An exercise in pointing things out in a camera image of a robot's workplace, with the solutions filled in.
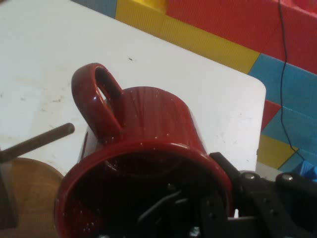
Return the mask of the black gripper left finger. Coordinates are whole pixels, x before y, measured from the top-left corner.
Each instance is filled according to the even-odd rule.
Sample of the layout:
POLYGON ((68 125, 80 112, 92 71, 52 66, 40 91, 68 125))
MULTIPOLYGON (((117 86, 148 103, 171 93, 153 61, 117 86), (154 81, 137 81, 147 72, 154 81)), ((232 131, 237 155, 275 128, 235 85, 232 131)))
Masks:
POLYGON ((206 238, 227 220, 217 192, 188 194, 168 191, 151 197, 137 209, 139 238, 206 238))

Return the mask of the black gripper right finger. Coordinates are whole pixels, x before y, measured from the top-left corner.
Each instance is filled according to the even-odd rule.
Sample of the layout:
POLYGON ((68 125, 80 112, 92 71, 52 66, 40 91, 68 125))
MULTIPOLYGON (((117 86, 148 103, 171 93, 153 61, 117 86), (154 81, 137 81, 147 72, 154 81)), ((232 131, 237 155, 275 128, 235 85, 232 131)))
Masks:
POLYGON ((229 176, 239 222, 264 238, 315 238, 317 236, 317 184, 294 173, 275 181, 254 172, 239 172, 221 153, 211 153, 229 176))

